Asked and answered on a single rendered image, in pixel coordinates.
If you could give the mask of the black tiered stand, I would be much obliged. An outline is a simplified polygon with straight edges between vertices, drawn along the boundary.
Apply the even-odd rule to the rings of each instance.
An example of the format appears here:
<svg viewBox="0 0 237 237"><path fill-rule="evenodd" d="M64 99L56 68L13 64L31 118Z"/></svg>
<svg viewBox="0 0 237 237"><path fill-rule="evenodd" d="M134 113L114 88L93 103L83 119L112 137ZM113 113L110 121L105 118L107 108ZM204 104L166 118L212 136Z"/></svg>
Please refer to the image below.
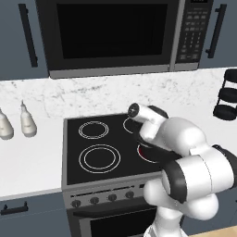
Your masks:
<svg viewBox="0 0 237 237"><path fill-rule="evenodd" d="M232 121L237 119L237 88L227 87L227 81L237 85L237 69L227 69L225 71L213 116L218 119Z"/></svg>

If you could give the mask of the black glass hob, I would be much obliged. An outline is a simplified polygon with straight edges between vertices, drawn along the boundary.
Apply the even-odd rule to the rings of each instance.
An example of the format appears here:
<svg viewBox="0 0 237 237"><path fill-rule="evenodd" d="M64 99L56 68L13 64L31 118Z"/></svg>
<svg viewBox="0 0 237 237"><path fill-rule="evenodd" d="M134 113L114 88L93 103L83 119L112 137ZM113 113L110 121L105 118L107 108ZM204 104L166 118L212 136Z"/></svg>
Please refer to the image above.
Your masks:
<svg viewBox="0 0 237 237"><path fill-rule="evenodd" d="M171 153L141 145L141 127L125 114L65 119L62 188L128 181L160 171Z"/></svg>

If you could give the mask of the grey-blue base cupboard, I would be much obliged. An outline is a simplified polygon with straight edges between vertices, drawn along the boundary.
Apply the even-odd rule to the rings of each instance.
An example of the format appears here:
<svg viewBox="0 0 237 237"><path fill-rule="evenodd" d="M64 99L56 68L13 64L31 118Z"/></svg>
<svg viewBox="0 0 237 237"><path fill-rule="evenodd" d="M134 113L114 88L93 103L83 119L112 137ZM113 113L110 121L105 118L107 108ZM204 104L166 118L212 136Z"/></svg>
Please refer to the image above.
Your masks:
<svg viewBox="0 0 237 237"><path fill-rule="evenodd" d="M218 213L210 220L184 217L181 228L187 235L224 229L237 225L237 187L217 193Z"/></svg>

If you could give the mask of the grey-blue drawer front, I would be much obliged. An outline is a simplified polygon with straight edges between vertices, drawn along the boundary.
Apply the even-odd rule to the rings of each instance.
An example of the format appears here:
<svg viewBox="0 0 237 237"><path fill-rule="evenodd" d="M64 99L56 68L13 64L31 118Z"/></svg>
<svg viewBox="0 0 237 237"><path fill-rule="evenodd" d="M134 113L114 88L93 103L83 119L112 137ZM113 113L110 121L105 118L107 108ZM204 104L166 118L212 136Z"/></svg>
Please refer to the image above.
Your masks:
<svg viewBox="0 0 237 237"><path fill-rule="evenodd" d="M0 215L0 237L71 237L62 193L0 201L0 210L28 203L27 212Z"/></svg>

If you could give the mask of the grey-blue cupboard door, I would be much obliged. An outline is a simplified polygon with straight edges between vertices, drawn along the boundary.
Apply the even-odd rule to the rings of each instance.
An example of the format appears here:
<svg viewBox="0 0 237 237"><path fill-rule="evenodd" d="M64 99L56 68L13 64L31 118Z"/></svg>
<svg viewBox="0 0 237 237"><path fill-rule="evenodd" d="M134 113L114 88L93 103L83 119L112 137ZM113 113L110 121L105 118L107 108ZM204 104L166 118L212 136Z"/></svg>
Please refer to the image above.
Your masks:
<svg viewBox="0 0 237 237"><path fill-rule="evenodd" d="M19 4L29 10L29 22L38 58L31 66L21 23ZM0 0L0 81L40 79L49 76L35 0Z"/></svg>
<svg viewBox="0 0 237 237"><path fill-rule="evenodd" d="M219 38L213 58L208 57L207 49L211 41L218 19L217 8L227 5ZM207 27L206 39L199 63L200 69L237 67L237 0L214 0Z"/></svg>

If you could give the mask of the black and steel microwave oven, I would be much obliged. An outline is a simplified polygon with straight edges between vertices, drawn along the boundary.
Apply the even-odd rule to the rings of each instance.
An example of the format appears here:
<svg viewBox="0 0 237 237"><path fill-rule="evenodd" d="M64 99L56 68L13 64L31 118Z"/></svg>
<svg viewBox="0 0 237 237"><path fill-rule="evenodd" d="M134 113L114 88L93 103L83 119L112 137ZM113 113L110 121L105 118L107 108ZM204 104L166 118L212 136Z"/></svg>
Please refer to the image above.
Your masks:
<svg viewBox="0 0 237 237"><path fill-rule="evenodd" d="M36 0L53 79L199 67L213 0Z"/></svg>

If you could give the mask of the white bottle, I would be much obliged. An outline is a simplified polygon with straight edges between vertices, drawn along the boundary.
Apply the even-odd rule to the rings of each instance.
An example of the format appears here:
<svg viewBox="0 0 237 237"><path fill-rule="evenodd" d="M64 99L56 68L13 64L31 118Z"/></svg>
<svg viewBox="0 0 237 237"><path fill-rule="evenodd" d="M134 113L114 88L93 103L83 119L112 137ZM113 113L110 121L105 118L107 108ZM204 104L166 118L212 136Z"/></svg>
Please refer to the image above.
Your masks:
<svg viewBox="0 0 237 237"><path fill-rule="evenodd" d="M7 116L0 109L0 138L9 140L14 136L14 129Z"/></svg>
<svg viewBox="0 0 237 237"><path fill-rule="evenodd" d="M26 137L33 137L37 133L37 126L33 120L31 113L28 111L26 105L21 103L20 123L21 131Z"/></svg>

